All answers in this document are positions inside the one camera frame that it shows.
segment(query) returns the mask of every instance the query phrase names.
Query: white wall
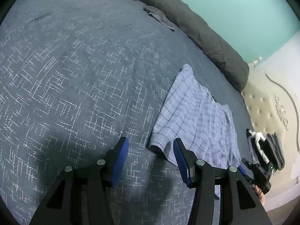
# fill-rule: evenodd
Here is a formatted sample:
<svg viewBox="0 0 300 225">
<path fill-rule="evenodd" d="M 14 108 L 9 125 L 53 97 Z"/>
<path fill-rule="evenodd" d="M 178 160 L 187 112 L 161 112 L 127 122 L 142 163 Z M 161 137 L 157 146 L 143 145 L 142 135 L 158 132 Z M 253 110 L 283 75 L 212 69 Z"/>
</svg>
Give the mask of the white wall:
<svg viewBox="0 0 300 225">
<path fill-rule="evenodd" d="M 283 47 L 254 70 L 264 70 L 278 76 L 300 100 L 300 31 Z"/>
</svg>

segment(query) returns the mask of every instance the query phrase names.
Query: human hand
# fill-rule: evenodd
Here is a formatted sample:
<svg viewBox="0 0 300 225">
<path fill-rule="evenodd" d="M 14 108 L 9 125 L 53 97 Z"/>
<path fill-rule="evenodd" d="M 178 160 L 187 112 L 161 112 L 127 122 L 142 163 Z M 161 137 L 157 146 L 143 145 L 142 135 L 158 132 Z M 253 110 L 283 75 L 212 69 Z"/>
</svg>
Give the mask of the human hand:
<svg viewBox="0 0 300 225">
<path fill-rule="evenodd" d="M 257 185 L 255 185 L 255 187 L 254 187 L 254 192 L 256 193 L 256 195 L 257 195 L 258 200 L 260 201 L 260 203 L 262 205 L 264 205 L 265 201 L 266 201 L 265 194 L 262 192 L 262 190 Z"/>
</svg>

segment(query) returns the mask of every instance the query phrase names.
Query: bed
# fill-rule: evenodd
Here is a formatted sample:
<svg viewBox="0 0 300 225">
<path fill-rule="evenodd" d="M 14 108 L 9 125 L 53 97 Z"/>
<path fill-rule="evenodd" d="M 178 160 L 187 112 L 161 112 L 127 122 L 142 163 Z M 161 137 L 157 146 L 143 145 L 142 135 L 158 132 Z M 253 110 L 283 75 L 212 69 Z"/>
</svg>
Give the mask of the bed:
<svg viewBox="0 0 300 225">
<path fill-rule="evenodd" d="M 250 159 L 251 121 L 233 83 L 240 75 L 217 65 L 218 54 L 197 36 L 194 43 L 182 23 L 172 21 L 182 30 L 171 31 L 143 7 L 138 0 L 17 0 L 0 26 L 0 195 L 20 224 L 29 224 L 62 168 L 94 163 L 120 136 L 130 149 L 109 191 L 115 224 L 187 224 L 194 190 L 148 148 L 184 64 L 228 104 L 240 155 Z M 216 200 L 214 224 L 218 210 Z"/>
</svg>

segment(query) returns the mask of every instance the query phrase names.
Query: blue gripper pad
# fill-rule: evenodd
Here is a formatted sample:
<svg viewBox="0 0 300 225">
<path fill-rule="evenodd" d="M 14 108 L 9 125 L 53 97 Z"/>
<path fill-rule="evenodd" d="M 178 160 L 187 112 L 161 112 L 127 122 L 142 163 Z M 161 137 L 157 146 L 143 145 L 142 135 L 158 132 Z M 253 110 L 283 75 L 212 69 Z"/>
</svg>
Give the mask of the blue gripper pad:
<svg viewBox="0 0 300 225">
<path fill-rule="evenodd" d="M 129 140 L 127 138 L 124 138 L 124 141 L 122 143 L 122 146 L 119 150 L 119 153 L 117 155 L 117 158 L 115 160 L 113 170 L 112 170 L 112 178 L 111 183 L 114 186 L 117 182 L 120 181 L 120 176 L 123 171 L 124 163 L 126 160 L 126 157 L 128 155 L 129 150 Z"/>
<path fill-rule="evenodd" d="M 188 164 L 176 140 L 173 141 L 173 151 L 174 151 L 175 159 L 180 171 L 182 181 L 187 185 L 187 187 L 189 187 L 191 183 L 191 179 L 190 179 Z"/>
</svg>

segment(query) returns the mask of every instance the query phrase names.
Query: checkered fabric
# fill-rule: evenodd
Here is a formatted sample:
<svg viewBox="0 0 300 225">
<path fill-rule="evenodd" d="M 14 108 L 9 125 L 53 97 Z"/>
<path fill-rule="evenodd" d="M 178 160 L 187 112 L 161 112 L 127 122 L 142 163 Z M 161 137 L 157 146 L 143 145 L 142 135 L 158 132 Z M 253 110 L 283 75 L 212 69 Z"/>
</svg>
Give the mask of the checkered fabric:
<svg viewBox="0 0 300 225">
<path fill-rule="evenodd" d="M 215 102 L 207 88 L 194 78 L 193 70 L 187 64 L 169 90 L 150 143 L 177 165 L 173 153 L 175 138 L 181 138 L 187 149 L 214 167 L 227 169 L 239 166 L 241 161 L 229 106 Z"/>
</svg>

